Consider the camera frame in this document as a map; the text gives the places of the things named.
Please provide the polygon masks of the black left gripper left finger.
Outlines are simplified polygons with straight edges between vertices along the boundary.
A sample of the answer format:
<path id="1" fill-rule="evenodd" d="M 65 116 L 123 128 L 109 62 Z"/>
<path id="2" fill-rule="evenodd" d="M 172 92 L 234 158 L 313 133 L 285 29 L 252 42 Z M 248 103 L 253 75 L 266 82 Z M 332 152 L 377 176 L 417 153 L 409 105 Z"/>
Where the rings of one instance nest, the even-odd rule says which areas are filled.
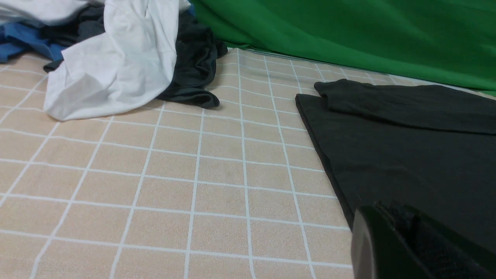
<path id="1" fill-rule="evenodd" d="M 432 279 L 379 210 L 355 211 L 351 259 L 355 279 Z"/>

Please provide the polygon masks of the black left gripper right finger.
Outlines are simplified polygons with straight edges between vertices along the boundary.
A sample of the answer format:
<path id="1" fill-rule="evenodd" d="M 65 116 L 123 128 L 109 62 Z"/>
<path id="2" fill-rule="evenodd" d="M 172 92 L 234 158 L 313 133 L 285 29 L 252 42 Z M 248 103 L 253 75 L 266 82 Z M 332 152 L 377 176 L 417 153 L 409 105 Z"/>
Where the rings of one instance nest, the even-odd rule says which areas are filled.
<path id="1" fill-rule="evenodd" d="M 378 204 L 378 211 L 429 279 L 494 279 L 495 254 L 414 208 Z"/>

